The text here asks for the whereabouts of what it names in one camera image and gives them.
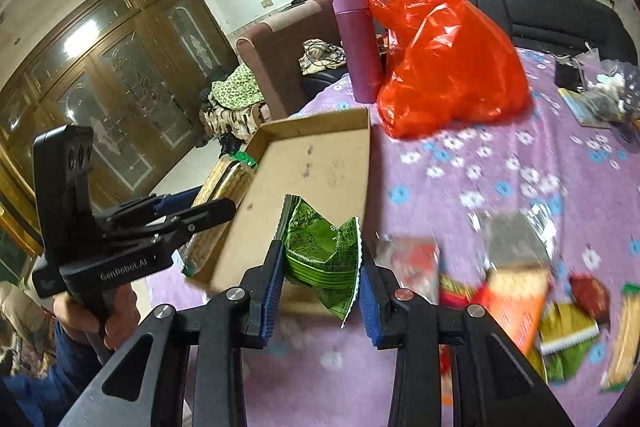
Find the person's left hand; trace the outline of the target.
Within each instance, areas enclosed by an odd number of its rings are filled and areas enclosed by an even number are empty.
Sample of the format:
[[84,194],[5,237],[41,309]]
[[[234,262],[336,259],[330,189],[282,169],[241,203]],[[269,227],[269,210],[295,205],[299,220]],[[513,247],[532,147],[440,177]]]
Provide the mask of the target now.
[[[99,320],[68,294],[54,297],[53,314],[66,334],[78,343],[88,345],[87,334],[99,332]],[[115,291],[112,313],[104,325],[105,347],[117,350],[132,335],[139,321],[136,293],[130,284],[120,286]]]

